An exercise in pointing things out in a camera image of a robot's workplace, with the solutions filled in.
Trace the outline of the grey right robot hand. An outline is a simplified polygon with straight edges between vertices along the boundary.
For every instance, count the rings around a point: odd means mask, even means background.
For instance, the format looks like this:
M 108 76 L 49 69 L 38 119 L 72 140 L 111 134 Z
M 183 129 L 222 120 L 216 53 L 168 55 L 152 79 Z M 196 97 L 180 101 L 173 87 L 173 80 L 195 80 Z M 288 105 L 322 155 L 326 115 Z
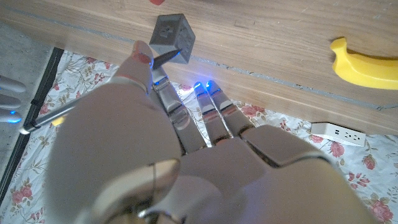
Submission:
M 1 76 L 1 90 L 23 93 L 26 91 L 26 86 L 22 82 Z M 20 106 L 20 99 L 1 94 L 1 122 L 11 124 L 21 122 L 22 116 L 16 111 Z

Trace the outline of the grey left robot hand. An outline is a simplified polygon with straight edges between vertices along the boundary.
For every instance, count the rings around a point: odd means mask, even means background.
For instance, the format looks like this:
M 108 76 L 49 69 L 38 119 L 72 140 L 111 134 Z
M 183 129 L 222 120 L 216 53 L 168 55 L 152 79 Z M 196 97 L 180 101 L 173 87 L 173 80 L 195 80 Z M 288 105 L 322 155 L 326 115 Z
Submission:
M 326 155 L 195 87 L 206 144 L 141 41 L 110 81 L 47 115 L 50 223 L 375 223 Z

